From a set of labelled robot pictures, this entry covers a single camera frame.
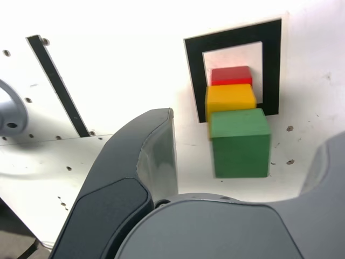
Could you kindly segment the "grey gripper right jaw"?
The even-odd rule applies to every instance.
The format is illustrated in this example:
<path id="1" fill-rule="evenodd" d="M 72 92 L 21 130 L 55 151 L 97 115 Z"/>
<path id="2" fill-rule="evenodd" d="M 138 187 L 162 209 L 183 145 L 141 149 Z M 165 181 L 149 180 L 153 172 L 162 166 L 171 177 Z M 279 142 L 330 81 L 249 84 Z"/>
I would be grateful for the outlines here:
<path id="1" fill-rule="evenodd" d="M 344 134 L 321 145 L 299 196 L 184 199 L 146 216 L 117 258 L 344 258 Z"/>

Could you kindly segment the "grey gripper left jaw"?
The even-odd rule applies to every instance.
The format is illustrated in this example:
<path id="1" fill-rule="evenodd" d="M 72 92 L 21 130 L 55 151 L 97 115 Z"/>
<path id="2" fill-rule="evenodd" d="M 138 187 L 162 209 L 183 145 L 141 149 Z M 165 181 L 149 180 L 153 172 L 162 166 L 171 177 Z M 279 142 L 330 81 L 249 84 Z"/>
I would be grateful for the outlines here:
<path id="1" fill-rule="evenodd" d="M 51 258 L 114 258 L 128 233 L 178 193 L 171 108 L 150 110 L 119 129 L 94 161 Z"/>

